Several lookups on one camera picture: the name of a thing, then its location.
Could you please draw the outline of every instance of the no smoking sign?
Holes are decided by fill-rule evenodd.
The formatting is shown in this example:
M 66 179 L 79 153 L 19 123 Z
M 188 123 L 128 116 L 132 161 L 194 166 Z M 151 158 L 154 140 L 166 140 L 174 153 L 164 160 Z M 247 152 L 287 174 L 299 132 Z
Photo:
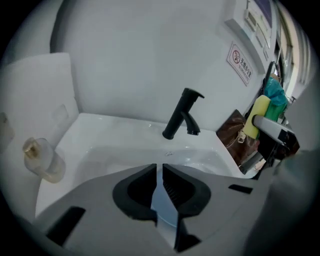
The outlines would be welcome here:
M 237 50 L 233 51 L 233 60 L 236 64 L 240 63 L 240 53 Z
M 251 68 L 251 65 L 249 64 L 245 55 L 242 53 L 242 51 L 235 43 L 232 43 L 226 60 L 233 67 L 233 69 L 242 79 L 244 84 L 248 85 L 251 77 L 254 74 L 254 71 Z

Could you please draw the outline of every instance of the red circle symbol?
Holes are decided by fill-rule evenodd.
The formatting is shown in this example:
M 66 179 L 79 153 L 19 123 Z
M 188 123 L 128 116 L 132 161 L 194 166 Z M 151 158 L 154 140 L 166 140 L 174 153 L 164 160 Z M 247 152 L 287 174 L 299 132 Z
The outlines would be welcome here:
M 240 62 L 240 53 L 237 50 L 233 51 L 233 61 L 238 64 Z

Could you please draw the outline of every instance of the sink basin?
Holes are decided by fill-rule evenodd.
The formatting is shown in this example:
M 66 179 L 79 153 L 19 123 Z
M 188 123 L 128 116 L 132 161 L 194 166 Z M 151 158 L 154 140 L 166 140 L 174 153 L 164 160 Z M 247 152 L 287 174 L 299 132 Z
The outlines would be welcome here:
M 184 165 L 206 173 L 251 178 L 240 172 L 215 132 L 202 129 L 194 136 L 181 126 L 174 139 L 168 140 L 162 136 L 165 127 L 164 123 L 81 113 L 56 148 L 65 161 L 65 175 L 56 184 L 41 181 L 36 217 L 90 179 L 147 164 Z

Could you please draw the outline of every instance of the black slot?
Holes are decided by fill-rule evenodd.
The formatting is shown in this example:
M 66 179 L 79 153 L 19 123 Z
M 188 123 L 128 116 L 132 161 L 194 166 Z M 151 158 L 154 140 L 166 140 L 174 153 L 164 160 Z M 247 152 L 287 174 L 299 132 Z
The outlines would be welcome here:
M 251 191 L 253 190 L 253 188 L 251 188 L 251 187 L 240 186 L 240 185 L 236 185 L 236 184 L 230 185 L 229 189 L 235 190 L 235 191 L 239 191 L 239 192 L 242 192 L 242 193 L 246 193 L 246 194 L 250 194 Z
M 162 178 L 163 186 L 178 212 L 174 249 L 180 253 L 201 242 L 188 233 L 183 219 L 199 215 L 208 204 L 211 191 L 202 181 L 169 164 L 162 165 Z
M 46 237 L 57 245 L 62 246 L 77 223 L 85 213 L 85 209 L 81 207 L 70 207 L 60 219 L 50 228 Z
M 118 182 L 112 191 L 112 198 L 116 206 L 131 219 L 157 224 L 157 213 L 150 209 L 156 186 L 157 165 L 153 163 Z

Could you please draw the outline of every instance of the white wall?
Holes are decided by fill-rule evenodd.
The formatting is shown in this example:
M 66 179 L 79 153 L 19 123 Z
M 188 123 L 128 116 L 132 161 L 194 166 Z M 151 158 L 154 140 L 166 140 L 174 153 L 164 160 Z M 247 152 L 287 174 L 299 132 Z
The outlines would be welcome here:
M 297 101 L 285 112 L 299 142 L 299 151 L 320 148 L 319 80 L 320 73 L 316 73 Z
M 287 54 L 288 41 L 283 26 L 281 26 L 281 47 L 283 51 L 283 57 L 285 58 Z
M 244 12 L 247 1 L 238 1 Z M 188 87 L 205 96 L 191 114 L 201 128 L 216 130 L 234 109 L 245 112 L 264 77 L 224 22 L 233 2 L 66 1 L 51 50 L 70 54 L 76 100 L 86 113 L 166 123 Z M 254 68 L 248 86 L 226 61 L 232 41 Z
M 289 85 L 285 91 L 285 94 L 287 95 L 287 97 L 291 98 L 294 88 L 296 86 L 296 83 L 298 81 L 298 75 L 299 75 L 299 65 L 300 65 L 299 39 L 296 31 L 296 26 L 291 14 L 281 3 L 278 3 L 278 6 L 279 6 L 279 10 L 281 11 L 285 19 L 285 24 L 287 26 L 290 40 L 292 43 L 292 59 L 293 59 L 292 74 L 291 74 Z
M 50 39 L 63 0 L 43 0 L 27 16 L 10 40 L 0 67 L 26 57 L 50 53 Z
M 294 88 L 293 88 L 293 92 L 292 92 L 292 96 L 296 99 L 298 99 L 300 97 L 300 95 L 302 94 L 302 92 L 309 86 L 311 80 L 313 80 L 313 78 L 317 75 L 317 73 L 319 72 L 320 69 L 320 65 L 319 65 L 319 59 L 318 59 L 318 55 L 316 54 L 315 49 L 313 48 L 313 46 L 311 45 L 307 35 L 306 36 L 306 51 L 307 51 L 307 55 L 308 55 L 308 63 L 304 62 L 303 64 L 300 65 L 299 67 L 299 75 L 298 75 L 298 81 L 296 82 Z M 302 77 L 302 69 L 304 70 L 304 75 L 305 75 L 305 81 L 304 83 L 301 83 L 301 77 Z
M 50 99 L 46 100 L 46 98 L 43 98 L 43 102 L 35 97 L 37 96 L 37 90 L 33 91 L 31 87 L 28 92 L 34 92 L 35 98 L 28 93 L 21 95 L 21 93 L 19 93 L 19 88 L 21 88 L 21 92 L 24 89 L 28 90 L 28 84 L 26 82 L 30 78 L 29 76 L 34 76 L 35 81 L 33 85 L 35 86 L 37 85 L 36 81 L 39 78 L 37 75 L 41 74 L 37 73 L 40 69 L 37 69 L 36 66 L 32 67 L 26 65 L 26 62 L 29 62 L 30 60 L 26 59 L 26 62 L 22 60 L 23 62 L 18 63 L 16 63 L 16 61 L 27 57 L 50 53 L 51 34 L 62 1 L 63 0 L 43 0 L 20 25 L 19 29 L 9 42 L 5 53 L 3 54 L 3 58 L 0 61 L 0 113 L 6 113 L 9 123 L 12 125 L 15 133 L 13 140 L 6 150 L 0 153 L 1 191 L 11 209 L 16 214 L 23 216 L 29 221 L 32 221 L 35 217 L 35 206 L 40 179 L 25 169 L 23 164 L 23 153 L 21 150 L 22 143 L 26 139 L 26 136 L 42 136 L 47 137 L 52 145 L 56 145 L 67 130 L 68 125 L 70 125 L 70 119 L 68 119 L 67 123 L 64 123 L 59 129 L 52 125 L 52 123 L 50 123 L 50 125 L 49 123 L 46 123 L 45 125 L 37 126 L 44 120 L 45 122 L 51 120 L 51 113 L 44 112 L 47 108 L 43 106 L 40 108 L 40 105 L 47 101 L 49 106 L 50 102 L 61 102 L 63 101 L 63 98 L 59 96 L 58 99 L 52 99 L 51 101 Z M 18 72 L 14 67 L 30 68 L 28 70 L 29 74 L 25 74 L 26 77 L 22 78 L 20 83 L 18 81 L 19 78 L 21 78 L 19 76 L 21 70 Z M 50 73 L 53 71 L 50 70 L 52 67 L 50 61 L 47 59 L 45 62 L 42 62 L 39 68 L 44 68 L 43 74 L 48 74 L 48 72 Z M 44 89 L 49 88 L 46 82 L 44 82 L 42 86 Z M 32 114 L 31 112 L 28 112 L 28 110 L 30 110 L 31 102 L 33 102 L 33 105 L 31 104 L 33 107 L 42 111 L 37 120 L 34 118 L 27 118 Z M 74 115 L 77 114 L 78 109 L 75 109 L 77 108 L 75 101 L 72 102 L 72 99 L 70 99 L 69 102 L 70 105 L 66 105 L 66 108 L 69 111 L 69 117 L 72 119 L 75 117 Z
M 15 61 L 1 69 L 0 88 L 0 113 L 14 134 L 0 152 L 0 187 L 14 213 L 32 221 L 40 178 L 25 167 L 22 146 L 34 137 L 46 138 L 55 148 L 78 117 L 69 55 Z

